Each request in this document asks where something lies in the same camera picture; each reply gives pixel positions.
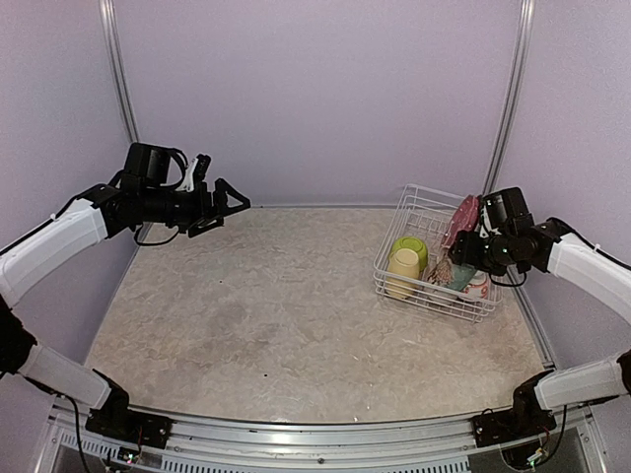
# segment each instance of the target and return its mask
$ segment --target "purple wall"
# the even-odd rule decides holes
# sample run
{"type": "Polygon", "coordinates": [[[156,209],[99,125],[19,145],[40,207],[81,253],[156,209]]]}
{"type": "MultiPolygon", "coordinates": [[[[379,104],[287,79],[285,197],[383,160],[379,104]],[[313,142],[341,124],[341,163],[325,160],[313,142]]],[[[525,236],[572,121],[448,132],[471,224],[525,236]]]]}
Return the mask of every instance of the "purple wall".
{"type": "MultiPolygon", "coordinates": [[[[108,181],[127,143],[98,2],[9,0],[0,15],[0,247],[78,191],[108,181]]],[[[134,245],[120,236],[69,261],[17,306],[47,345],[83,361],[134,245]]],[[[0,381],[0,471],[32,471],[51,399],[0,381]]]]}
{"type": "Polygon", "coordinates": [[[118,2],[140,134],[253,202],[395,203],[483,185],[521,2],[118,2]]]}
{"type": "MultiPolygon", "coordinates": [[[[631,5],[537,0],[524,87],[500,187],[538,221],[566,220],[631,261],[631,5]]],[[[631,327],[569,283],[526,285],[562,368],[627,350],[631,327]]],[[[628,398],[595,408],[615,472],[631,464],[628,398]]]]}

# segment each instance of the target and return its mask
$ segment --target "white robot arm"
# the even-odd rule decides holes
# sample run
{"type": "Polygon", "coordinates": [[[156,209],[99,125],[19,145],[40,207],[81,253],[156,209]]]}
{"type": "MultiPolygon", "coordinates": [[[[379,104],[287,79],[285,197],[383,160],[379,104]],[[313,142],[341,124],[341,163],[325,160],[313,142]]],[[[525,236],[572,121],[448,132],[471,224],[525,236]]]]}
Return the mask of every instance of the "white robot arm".
{"type": "MultiPolygon", "coordinates": [[[[482,197],[480,229],[460,232],[450,248],[456,264],[470,264],[503,276],[516,265],[532,266],[574,283],[631,324],[631,268],[551,218],[535,225],[514,187],[482,197]]],[[[576,403],[605,402],[631,392],[631,350],[605,360],[557,372],[542,372],[514,392],[507,411],[472,419],[479,446],[536,435],[556,427],[551,411],[576,403]]]]}
{"type": "Polygon", "coordinates": [[[179,150],[134,143],[124,169],[109,184],[73,197],[48,221],[0,250],[0,372],[19,374],[43,390],[89,406],[88,430],[134,442],[140,431],[144,444],[164,448],[169,419],[129,410],[129,396],[120,386],[38,343],[13,309],[65,261],[125,229],[138,236],[137,227],[144,223],[163,223],[177,228],[176,234],[195,237],[249,208],[249,200],[224,179],[215,181],[213,192],[207,190],[203,179],[209,165],[204,155],[186,166],[179,150]],[[171,161],[181,179],[166,184],[171,161]],[[240,204],[229,207],[229,196],[240,204]]]}

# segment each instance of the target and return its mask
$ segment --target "metal pole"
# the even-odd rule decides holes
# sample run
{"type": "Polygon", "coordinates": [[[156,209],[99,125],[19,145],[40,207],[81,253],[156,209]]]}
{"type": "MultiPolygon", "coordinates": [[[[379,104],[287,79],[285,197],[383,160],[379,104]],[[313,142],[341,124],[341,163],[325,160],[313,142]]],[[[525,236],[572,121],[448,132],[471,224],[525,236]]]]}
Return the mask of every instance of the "metal pole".
{"type": "Polygon", "coordinates": [[[118,106],[125,125],[125,131],[130,143],[140,141],[138,137],[138,127],[134,116],[129,90],[125,80],[125,70],[122,65],[122,55],[120,53],[120,43],[118,41],[118,30],[116,29],[116,15],[112,0],[99,0],[101,11],[101,21],[105,33],[105,46],[109,56],[109,65],[114,80],[118,106]]]}
{"type": "Polygon", "coordinates": [[[497,179],[500,174],[500,168],[504,161],[506,147],[511,133],[511,127],[517,111],[517,103],[522,87],[522,78],[526,68],[526,56],[528,45],[530,43],[530,32],[532,30],[532,16],[534,13],[534,0],[522,1],[522,12],[520,15],[520,25],[515,45],[515,53],[513,56],[513,66],[511,69],[511,77],[509,79],[509,90],[504,101],[504,109],[502,110],[502,118],[500,120],[500,129],[495,138],[493,155],[489,170],[486,173],[484,188],[482,194],[486,195],[495,189],[497,179]]]}

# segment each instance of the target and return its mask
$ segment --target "white wire basket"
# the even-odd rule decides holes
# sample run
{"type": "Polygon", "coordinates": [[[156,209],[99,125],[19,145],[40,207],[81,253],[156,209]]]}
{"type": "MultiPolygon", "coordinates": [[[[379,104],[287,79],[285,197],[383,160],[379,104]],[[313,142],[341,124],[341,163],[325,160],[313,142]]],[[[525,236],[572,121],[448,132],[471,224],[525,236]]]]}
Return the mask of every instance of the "white wire basket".
{"type": "Polygon", "coordinates": [[[386,238],[375,259],[375,284],[377,293],[397,301],[414,305],[423,310],[451,315],[472,322],[480,322],[495,310],[502,301],[502,288],[491,284],[486,298],[476,298],[465,293],[436,286],[427,282],[427,276],[441,256],[441,240],[450,231],[450,220],[463,197],[419,185],[407,184],[396,207],[386,238]],[[429,263],[420,279],[410,279],[387,272],[388,257],[394,242],[400,237],[417,237],[425,241],[429,263]],[[397,281],[412,283],[399,285],[397,281]],[[393,298],[391,293],[409,296],[393,298]]]}

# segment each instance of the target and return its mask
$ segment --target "beige tabletop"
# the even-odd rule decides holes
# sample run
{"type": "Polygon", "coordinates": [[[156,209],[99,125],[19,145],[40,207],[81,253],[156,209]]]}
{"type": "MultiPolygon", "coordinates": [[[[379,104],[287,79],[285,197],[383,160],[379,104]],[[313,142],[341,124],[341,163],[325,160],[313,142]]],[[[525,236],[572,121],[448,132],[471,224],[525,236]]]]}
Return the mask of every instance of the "beige tabletop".
{"type": "MultiPolygon", "coordinates": [[[[299,423],[422,419],[511,403],[542,369],[510,291],[482,323],[375,293],[391,210],[252,209],[141,248],[88,365],[132,403],[299,423]]],[[[154,226],[148,240],[172,231],[154,226]]]]}

